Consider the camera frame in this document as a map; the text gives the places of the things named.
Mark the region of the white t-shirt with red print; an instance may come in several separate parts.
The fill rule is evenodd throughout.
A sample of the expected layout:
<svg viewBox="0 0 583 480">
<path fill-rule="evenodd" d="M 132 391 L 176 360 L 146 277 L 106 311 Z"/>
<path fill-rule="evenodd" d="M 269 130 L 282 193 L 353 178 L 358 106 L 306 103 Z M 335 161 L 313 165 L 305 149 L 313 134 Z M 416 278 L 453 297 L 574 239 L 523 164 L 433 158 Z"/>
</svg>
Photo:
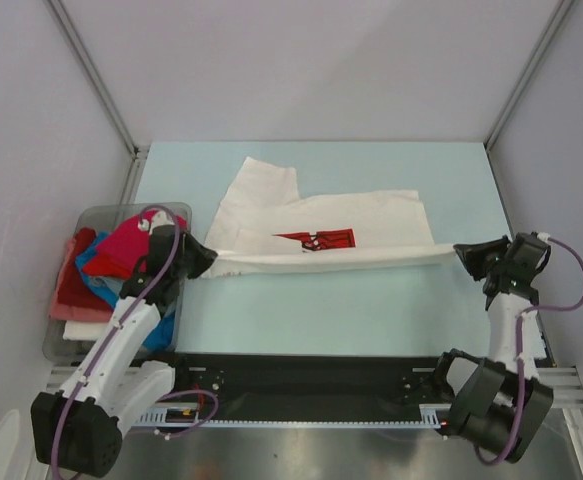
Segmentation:
<svg viewBox="0 0 583 480">
<path fill-rule="evenodd" d="M 204 278 L 308 274 L 440 263 L 415 190 L 303 198 L 293 168 L 251 157 L 221 200 L 205 246 L 216 252 Z"/>
</svg>

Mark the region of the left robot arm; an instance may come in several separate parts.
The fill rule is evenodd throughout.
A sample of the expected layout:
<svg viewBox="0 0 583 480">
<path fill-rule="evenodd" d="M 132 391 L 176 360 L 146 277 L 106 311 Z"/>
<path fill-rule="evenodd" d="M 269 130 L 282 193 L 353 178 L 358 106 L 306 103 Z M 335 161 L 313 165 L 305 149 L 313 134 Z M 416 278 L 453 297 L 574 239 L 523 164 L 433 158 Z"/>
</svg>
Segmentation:
<svg viewBox="0 0 583 480">
<path fill-rule="evenodd" d="M 199 277 L 217 257 L 178 222 L 149 226 L 148 236 L 148 252 L 124 282 L 104 332 L 59 390 L 39 393 L 31 405 L 37 459 L 56 478 L 65 470 L 107 475 L 136 421 L 160 399 L 178 400 L 191 390 L 187 370 L 156 360 L 123 379 L 176 303 L 182 282 Z"/>
</svg>

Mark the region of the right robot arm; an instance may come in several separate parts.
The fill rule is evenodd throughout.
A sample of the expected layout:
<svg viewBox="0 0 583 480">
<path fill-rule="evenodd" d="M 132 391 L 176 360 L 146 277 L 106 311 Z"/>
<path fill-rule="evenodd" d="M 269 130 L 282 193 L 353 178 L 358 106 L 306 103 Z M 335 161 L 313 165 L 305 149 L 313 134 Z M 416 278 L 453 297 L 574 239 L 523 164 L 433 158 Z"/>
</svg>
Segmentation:
<svg viewBox="0 0 583 480">
<path fill-rule="evenodd" d="M 452 349 L 448 367 L 432 376 L 434 393 L 452 401 L 446 426 L 470 442 L 488 466 L 520 460 L 553 404 L 534 357 L 524 352 L 525 322 L 533 319 L 539 292 L 532 286 L 548 264 L 551 246 L 537 232 L 519 233 L 454 251 L 473 280 L 483 283 L 490 322 L 488 355 Z M 472 364 L 466 374 L 458 367 Z"/>
</svg>

